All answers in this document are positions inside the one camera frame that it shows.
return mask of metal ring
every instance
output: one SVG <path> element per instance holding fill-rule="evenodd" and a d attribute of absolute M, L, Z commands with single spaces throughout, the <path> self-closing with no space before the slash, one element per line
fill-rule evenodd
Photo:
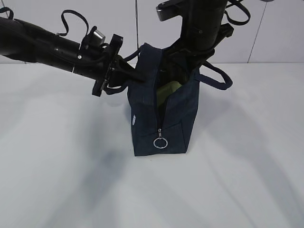
<path fill-rule="evenodd" d="M 156 142 L 157 142 L 158 140 L 164 140 L 164 141 L 166 142 L 166 145 L 163 146 L 163 147 L 157 146 L 157 145 L 156 145 Z M 153 145 L 154 145 L 155 148 L 160 149 L 160 150 L 163 150 L 163 149 L 167 148 L 167 146 L 168 146 L 168 141 L 167 141 L 165 138 L 157 138 L 157 139 L 154 140 Z"/>

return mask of black strap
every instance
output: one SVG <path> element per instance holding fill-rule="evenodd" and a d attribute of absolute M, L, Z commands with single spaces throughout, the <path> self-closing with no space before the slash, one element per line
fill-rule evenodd
<path fill-rule="evenodd" d="M 118 93 L 121 93 L 123 90 L 126 89 L 126 87 L 128 87 L 129 85 L 129 81 L 126 81 L 121 87 L 119 88 L 109 88 L 109 87 L 106 87 L 104 88 L 104 91 L 106 92 L 107 95 L 113 95 L 113 94 L 118 94 Z"/>
<path fill-rule="evenodd" d="M 249 12 L 249 10 L 245 7 L 245 6 L 243 6 L 240 2 L 241 1 L 237 1 L 237 0 L 228 0 L 229 2 L 231 2 L 231 5 L 229 5 L 229 7 L 230 6 L 237 6 L 238 8 L 240 8 L 246 15 L 247 15 L 247 17 L 248 17 L 248 19 L 246 20 L 246 21 L 237 21 L 237 20 L 233 20 L 233 19 L 231 19 L 231 17 L 228 15 L 228 12 L 227 11 L 225 11 L 225 14 L 226 14 L 226 16 L 227 16 L 227 20 L 229 21 L 229 23 L 231 23 L 231 24 L 233 24 L 233 25 L 238 25 L 238 26 L 241 26 L 241 25 L 245 25 L 245 24 L 247 24 L 249 21 L 250 21 L 250 19 L 251 19 L 251 14 L 250 14 L 250 12 Z"/>
<path fill-rule="evenodd" d="M 63 22 L 63 25 L 65 26 L 66 28 L 66 33 L 57 33 L 58 36 L 61 36 L 61 37 L 65 37 L 68 32 L 69 32 L 69 27 L 68 27 L 68 24 L 67 24 L 67 21 L 66 21 L 66 18 L 65 18 L 65 13 L 71 13 L 71 14 L 74 14 L 76 16 L 78 16 L 81 20 L 84 21 L 85 25 L 86 25 L 86 34 L 88 34 L 89 32 L 89 23 L 87 22 L 86 18 L 84 16 L 82 16 L 80 13 L 74 11 L 74 10 L 71 10 L 71 9 L 66 9 L 65 11 L 62 12 L 61 14 L 61 20 Z"/>
<path fill-rule="evenodd" d="M 14 12 L 10 8 L 3 7 L 3 8 L 0 9 L 0 13 L 5 13 L 7 11 L 9 11 L 9 19 L 13 20 L 14 19 Z"/>
<path fill-rule="evenodd" d="M 208 76 L 202 75 L 202 74 L 196 75 L 195 76 L 196 80 L 203 82 L 214 88 L 220 89 L 220 90 L 227 90 L 228 88 L 230 88 L 232 86 L 233 83 L 232 83 L 231 78 L 224 71 L 213 66 L 209 62 L 205 62 L 203 65 L 205 67 L 209 68 L 210 70 L 213 70 L 213 71 L 219 73 L 223 77 L 225 82 L 218 82 L 218 81 L 216 81 Z"/>
<path fill-rule="evenodd" d="M 136 56 L 139 55 L 139 53 L 141 52 L 141 50 L 142 50 L 142 47 L 138 48 L 137 51 L 135 51 L 133 54 L 131 54 L 130 56 L 124 58 L 124 61 L 126 61 L 126 62 L 131 61 L 132 59 L 134 59 Z"/>

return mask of zipper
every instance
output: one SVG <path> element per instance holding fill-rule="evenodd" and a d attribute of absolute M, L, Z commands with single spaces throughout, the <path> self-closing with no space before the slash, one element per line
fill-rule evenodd
<path fill-rule="evenodd" d="M 163 122 L 164 122 L 164 118 L 166 115 L 166 107 L 167 107 L 167 102 L 168 102 L 168 97 L 166 98 L 165 102 L 164 102 L 164 111 L 163 111 L 163 115 L 162 117 L 160 117 L 160 113 L 159 113 L 159 108 L 157 107 L 157 83 L 158 83 L 158 79 L 159 79 L 159 71 L 157 73 L 156 79 L 155 79 L 155 83 L 154 83 L 154 111 L 155 111 L 155 116 L 156 116 L 156 122 L 157 122 L 157 134 L 158 134 L 158 138 L 156 138 L 153 142 L 153 145 L 155 148 L 157 149 L 165 149 L 168 146 L 168 141 L 163 138 L 162 136 L 162 126 L 163 126 Z M 164 141 L 165 145 L 164 146 L 157 146 L 156 142 L 157 141 Z"/>

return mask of white wall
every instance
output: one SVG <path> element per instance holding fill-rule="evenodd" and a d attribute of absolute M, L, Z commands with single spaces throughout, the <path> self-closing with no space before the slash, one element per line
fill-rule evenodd
<path fill-rule="evenodd" d="M 304 63 L 304 1 L 267 4 L 252 63 Z"/>
<path fill-rule="evenodd" d="M 155 7 L 162 0 L 138 0 L 139 43 L 148 42 L 164 48 L 180 35 L 181 18 L 165 22 L 158 20 Z M 120 54 L 126 56 L 136 50 L 135 0 L 4 0 L 15 11 L 15 17 L 37 24 L 52 32 L 62 32 L 60 14 L 65 9 L 81 12 L 91 26 L 97 25 L 110 41 L 112 34 L 124 37 Z M 211 58 L 214 63 L 288 62 L 303 63 L 304 21 L 303 0 L 244 0 L 252 19 L 249 24 L 235 27 L 234 35 L 225 39 Z M 228 10 L 234 19 L 246 16 L 236 7 Z M 74 16 L 66 16 L 70 25 L 68 38 L 80 41 L 85 27 Z M 0 57 L 0 63 L 11 62 Z"/>

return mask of bag handle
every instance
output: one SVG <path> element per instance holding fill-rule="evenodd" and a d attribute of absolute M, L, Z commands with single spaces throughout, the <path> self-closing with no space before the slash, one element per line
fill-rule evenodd
<path fill-rule="evenodd" d="M 205 62 L 203 65 L 205 67 L 209 68 L 210 70 L 213 70 L 213 71 L 219 73 L 223 77 L 225 82 L 218 82 L 218 81 L 212 79 L 211 77 L 208 77 L 208 76 L 205 76 L 202 74 L 195 75 L 196 80 L 203 82 L 214 88 L 220 89 L 220 90 L 227 90 L 228 88 L 230 88 L 232 86 L 233 82 L 232 82 L 231 78 L 224 71 L 213 66 L 209 62 Z"/>
<path fill-rule="evenodd" d="M 0 13 L 6 13 L 8 11 L 9 11 L 9 19 L 13 20 L 14 19 L 14 12 L 10 8 L 3 7 L 3 8 L 0 9 Z"/>
<path fill-rule="evenodd" d="M 237 1 L 237 0 L 228 0 L 228 1 L 231 2 L 231 4 L 230 4 L 227 8 L 229 8 L 230 6 L 237 6 L 237 7 L 238 7 L 240 10 L 242 10 L 242 11 L 246 14 L 246 16 L 248 17 L 248 19 L 245 20 L 245 21 L 233 20 L 233 19 L 231 19 L 231 17 L 229 16 L 228 12 L 225 11 L 225 14 L 226 14 L 226 16 L 227 16 L 228 22 L 231 23 L 231 24 L 233 24 L 233 25 L 237 25 L 237 26 L 242 26 L 242 25 L 247 24 L 247 23 L 250 21 L 250 19 L 251 19 L 251 14 L 250 14 L 249 10 L 248 10 L 245 6 L 243 6 L 243 5 L 241 4 L 241 1 Z"/>
<path fill-rule="evenodd" d="M 107 95 L 119 94 L 124 91 L 129 86 L 129 81 L 126 81 L 121 87 L 119 88 L 104 88 L 104 91 Z"/>

